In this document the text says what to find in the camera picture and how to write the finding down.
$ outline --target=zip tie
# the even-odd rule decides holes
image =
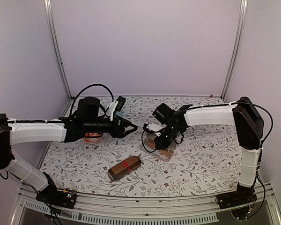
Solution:
[[[30,164],[29,164],[29,167],[30,167],[30,172],[27,174],[26,177],[24,177],[23,179],[21,179],[21,182],[25,181],[25,180],[30,176],[30,174],[32,173],[32,167],[31,167]]]
[[[242,166],[248,167],[248,168],[257,168],[257,167],[258,167],[258,165],[256,165],[256,166],[250,166],[250,165],[244,165],[244,164],[242,164]]]

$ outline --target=white wall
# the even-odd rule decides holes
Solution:
[[[281,209],[281,0],[249,1],[227,101],[240,96],[248,96],[273,115],[274,130],[264,145],[261,174],[271,181]]]
[[[0,0],[0,113],[50,119],[66,104],[43,1]],[[44,143],[13,147],[36,165]],[[0,178],[0,225],[8,224],[20,182]]]
[[[73,95],[220,95],[240,0],[54,0]],[[84,95],[107,94],[104,89]]]

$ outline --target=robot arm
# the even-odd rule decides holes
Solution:
[[[166,124],[166,127],[154,130],[154,125],[145,124],[144,130],[155,133],[155,149],[164,150],[175,141],[179,133],[185,132],[188,127],[207,124],[235,126],[242,151],[240,181],[237,193],[232,193],[232,196],[223,194],[218,197],[221,201],[220,207],[232,207],[251,202],[256,198],[253,196],[253,187],[256,181],[256,171],[261,162],[261,138],[264,122],[256,108],[250,104],[252,102],[247,97],[242,97],[237,102],[217,106],[184,105],[177,111],[170,109],[166,104],[161,104],[153,112],[153,116],[162,124]]]
[[[85,97],[79,101],[72,117],[53,120],[16,120],[0,114],[0,170],[10,172],[21,181],[33,186],[40,194],[38,200],[73,208],[75,191],[57,190],[48,174],[40,172],[17,153],[12,152],[11,146],[42,141],[75,142],[84,138],[86,133],[109,133],[114,138],[123,138],[138,128],[137,125],[115,115],[124,103],[125,99],[119,97],[109,105],[111,108],[105,113],[99,99]],[[105,115],[98,116],[99,108]]]

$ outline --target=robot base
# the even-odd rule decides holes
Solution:
[[[51,177],[45,172],[44,175],[48,179],[49,185],[37,195],[36,200],[46,202],[49,205],[73,209],[77,198],[76,191],[70,189],[57,190]]]
[[[244,205],[257,200],[255,190],[252,187],[243,187],[239,183],[237,190],[229,193],[219,194],[216,197],[216,203],[220,206],[220,209],[226,209],[235,207],[238,205]]]

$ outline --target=clear plastic container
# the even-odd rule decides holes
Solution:
[[[147,132],[146,138],[144,139],[144,144],[145,147],[148,151],[153,151],[155,150],[155,143],[154,143],[154,139],[156,138],[155,134],[150,134]],[[168,149],[166,150],[156,150],[152,153],[147,152],[144,148],[144,146],[141,144],[140,145],[140,150],[144,151],[145,153],[148,153],[160,160],[163,160],[165,162],[169,162],[170,159],[172,158],[173,154],[174,154],[174,150],[176,149],[176,144],[174,142],[172,142],[170,144],[170,146],[168,147]]]

